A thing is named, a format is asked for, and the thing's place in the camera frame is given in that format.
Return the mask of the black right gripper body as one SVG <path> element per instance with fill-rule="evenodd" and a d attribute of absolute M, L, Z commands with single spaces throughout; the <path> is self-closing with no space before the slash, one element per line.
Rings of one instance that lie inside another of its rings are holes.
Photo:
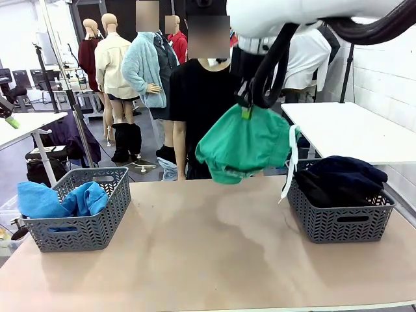
<path fill-rule="evenodd" d="M 241 107 L 252 107 L 252 83 L 253 80 L 243 80 L 240 88 L 235 92 L 237 104 Z"/>

